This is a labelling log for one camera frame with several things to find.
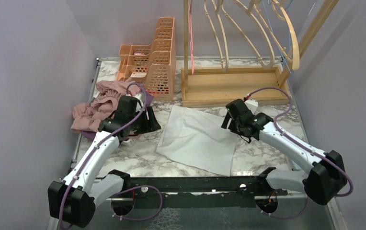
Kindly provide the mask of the white skirt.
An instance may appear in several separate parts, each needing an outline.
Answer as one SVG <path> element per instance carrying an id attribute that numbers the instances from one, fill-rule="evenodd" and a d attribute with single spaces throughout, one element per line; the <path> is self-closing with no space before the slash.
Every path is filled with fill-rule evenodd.
<path id="1" fill-rule="evenodd" d="M 237 136 L 221 128 L 223 118 L 173 106 L 156 152 L 172 161 L 230 176 Z"/>

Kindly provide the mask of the pink wire hanger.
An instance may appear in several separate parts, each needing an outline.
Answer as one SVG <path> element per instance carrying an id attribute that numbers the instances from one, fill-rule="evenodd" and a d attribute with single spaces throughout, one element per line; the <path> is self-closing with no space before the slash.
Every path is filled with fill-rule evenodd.
<path id="1" fill-rule="evenodd" d="M 190 44 L 190 57 L 191 57 L 191 72 L 194 75 L 194 42 L 193 42 L 193 23 L 192 23 L 192 4 L 193 1 L 188 2 L 188 29 L 189 29 L 189 44 Z"/>

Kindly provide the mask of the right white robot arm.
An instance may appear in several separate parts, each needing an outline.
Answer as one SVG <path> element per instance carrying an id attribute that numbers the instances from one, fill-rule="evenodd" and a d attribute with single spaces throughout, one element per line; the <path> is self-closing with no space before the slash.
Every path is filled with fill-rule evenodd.
<path id="1" fill-rule="evenodd" d="M 308 145 L 285 131 L 270 116 L 254 114 L 242 99 L 228 103 L 226 109 L 222 128 L 246 138 L 247 142 L 255 139 L 274 147 L 301 168 L 299 172 L 265 170 L 263 178 L 256 182 L 260 194 L 268 195 L 278 189 L 297 191 L 319 205 L 326 205 L 339 196 L 348 182 L 340 153 Z"/>

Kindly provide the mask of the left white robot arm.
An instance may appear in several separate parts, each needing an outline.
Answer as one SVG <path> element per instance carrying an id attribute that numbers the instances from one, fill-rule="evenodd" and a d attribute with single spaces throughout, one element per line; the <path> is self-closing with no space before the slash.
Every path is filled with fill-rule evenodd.
<path id="1" fill-rule="evenodd" d="M 148 97 L 146 93 L 123 95 L 117 109 L 99 124 L 82 160 L 64 179 L 50 184 L 47 193 L 51 217 L 84 228 L 102 202 L 113 194 L 123 197 L 130 192 L 130 183 L 119 175 L 111 174 L 99 183 L 94 181 L 109 155 L 126 138 L 161 128 L 147 103 Z"/>

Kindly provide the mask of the wooden hanger rack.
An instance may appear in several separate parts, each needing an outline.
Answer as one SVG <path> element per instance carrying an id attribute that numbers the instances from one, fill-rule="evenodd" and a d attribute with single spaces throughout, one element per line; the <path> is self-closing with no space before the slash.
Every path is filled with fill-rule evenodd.
<path id="1" fill-rule="evenodd" d="M 190 38 L 188 29 L 188 2 L 184 2 L 184 56 L 182 69 L 182 103 L 185 107 L 218 107 L 224 106 L 231 100 L 242 98 L 246 94 L 256 99 L 262 105 L 286 104 L 288 99 L 286 93 L 289 91 L 287 79 L 290 72 L 280 57 L 279 51 L 271 38 L 268 30 L 263 25 L 262 20 L 255 11 L 251 11 L 249 3 L 245 4 L 240 0 L 235 1 L 235 5 L 240 11 L 259 29 L 264 38 L 268 50 L 268 55 L 263 57 L 257 50 L 251 38 L 238 23 L 229 15 L 224 8 L 224 3 L 220 9 L 220 16 L 227 20 L 242 36 L 246 44 L 254 53 L 255 65 L 251 66 L 231 66 L 229 58 L 229 69 L 223 71 L 221 64 L 219 67 L 196 67 L 194 75 L 191 72 Z M 326 22 L 337 1 L 325 0 L 313 17 L 305 34 L 298 39 L 300 63 L 303 54 L 311 44 L 320 28 Z M 217 31 L 221 46 L 223 48 L 222 34 L 219 23 L 214 14 L 214 9 L 210 0 L 207 0 L 207 9 Z"/>

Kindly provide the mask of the orange plastic file organizer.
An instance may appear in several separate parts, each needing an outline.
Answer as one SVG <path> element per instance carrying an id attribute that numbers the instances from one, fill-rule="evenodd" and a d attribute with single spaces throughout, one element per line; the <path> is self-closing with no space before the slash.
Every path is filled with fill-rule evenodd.
<path id="1" fill-rule="evenodd" d="M 121 45 L 117 80 L 132 79 L 155 100 L 172 101 L 176 73 L 175 18 L 160 17 L 151 44 Z"/>

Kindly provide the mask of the pink clothes pile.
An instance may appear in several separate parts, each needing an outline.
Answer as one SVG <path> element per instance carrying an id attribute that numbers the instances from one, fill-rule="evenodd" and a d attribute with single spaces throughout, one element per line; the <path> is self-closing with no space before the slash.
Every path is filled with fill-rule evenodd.
<path id="1" fill-rule="evenodd" d="M 73 123 L 70 127 L 74 133 L 98 132 L 99 124 L 117 109 L 123 95 L 132 96 L 141 93 L 139 86 L 131 78 L 126 81 L 103 80 L 96 84 L 99 95 L 90 103 L 80 103 L 73 107 Z"/>

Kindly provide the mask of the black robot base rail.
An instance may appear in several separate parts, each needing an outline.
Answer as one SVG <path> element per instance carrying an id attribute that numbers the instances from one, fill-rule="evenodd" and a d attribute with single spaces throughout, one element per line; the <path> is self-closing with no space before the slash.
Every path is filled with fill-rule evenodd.
<path id="1" fill-rule="evenodd" d="M 273 190 L 265 180 L 269 167 L 257 176 L 214 177 L 132 177 L 112 170 L 109 174 L 124 180 L 122 195 L 113 195 L 116 209 L 251 207 L 268 203 L 269 198 L 285 196 L 286 190 Z"/>

